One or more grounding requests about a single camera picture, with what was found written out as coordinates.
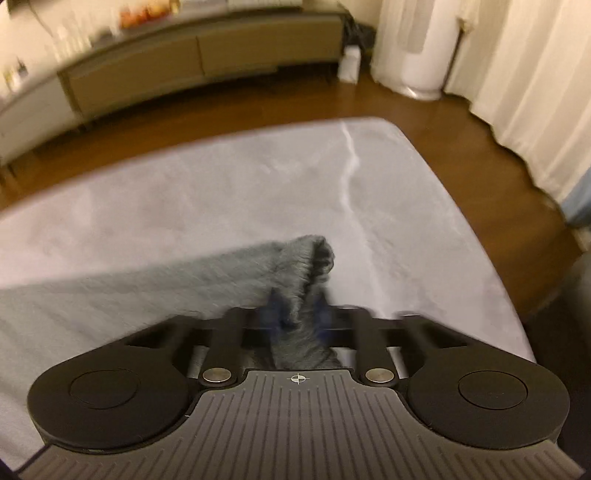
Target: white curtain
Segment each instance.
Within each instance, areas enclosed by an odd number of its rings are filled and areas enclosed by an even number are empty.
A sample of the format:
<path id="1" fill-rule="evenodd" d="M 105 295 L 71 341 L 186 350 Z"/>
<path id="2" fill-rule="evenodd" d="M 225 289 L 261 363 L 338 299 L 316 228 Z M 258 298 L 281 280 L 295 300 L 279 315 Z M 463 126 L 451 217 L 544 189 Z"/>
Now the white curtain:
<path id="1" fill-rule="evenodd" d="M 446 86 L 570 217 L 591 208 L 590 39 L 590 0 L 481 0 Z"/>

